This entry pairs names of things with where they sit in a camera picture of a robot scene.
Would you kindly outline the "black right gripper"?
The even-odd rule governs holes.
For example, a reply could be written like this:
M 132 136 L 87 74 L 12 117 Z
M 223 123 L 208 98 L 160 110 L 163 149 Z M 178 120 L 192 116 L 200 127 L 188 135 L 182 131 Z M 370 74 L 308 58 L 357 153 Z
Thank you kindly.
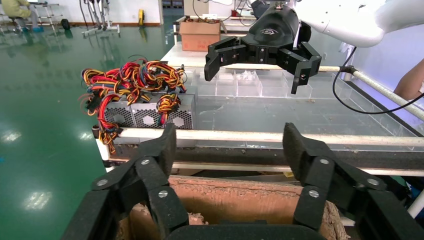
M 310 35 L 311 28 L 302 26 L 292 7 L 270 6 L 247 35 L 208 46 L 204 79 L 210 82 L 221 67 L 237 63 L 278 65 L 293 75 L 290 93 L 295 95 L 299 86 L 306 86 L 318 74 L 321 65 L 321 55 L 307 42 Z

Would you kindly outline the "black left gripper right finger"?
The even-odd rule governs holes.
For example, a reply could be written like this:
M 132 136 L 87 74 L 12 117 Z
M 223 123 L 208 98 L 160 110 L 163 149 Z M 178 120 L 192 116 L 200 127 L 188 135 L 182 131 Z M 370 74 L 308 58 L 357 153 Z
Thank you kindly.
M 320 140 L 284 126 L 282 147 L 302 191 L 293 223 L 319 231 L 327 202 L 354 221 L 363 240 L 421 240 L 423 228 L 378 177 L 340 159 Z

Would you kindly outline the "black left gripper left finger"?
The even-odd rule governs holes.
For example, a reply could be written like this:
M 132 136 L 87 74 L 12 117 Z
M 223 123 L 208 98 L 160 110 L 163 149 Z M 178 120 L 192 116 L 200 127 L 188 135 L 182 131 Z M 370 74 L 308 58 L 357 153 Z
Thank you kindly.
M 168 181 L 176 150 L 176 127 L 170 123 L 160 137 L 140 143 L 129 161 L 92 182 L 61 238 L 113 240 L 120 221 L 137 204 L 147 205 L 162 240 L 189 225 L 188 213 Z

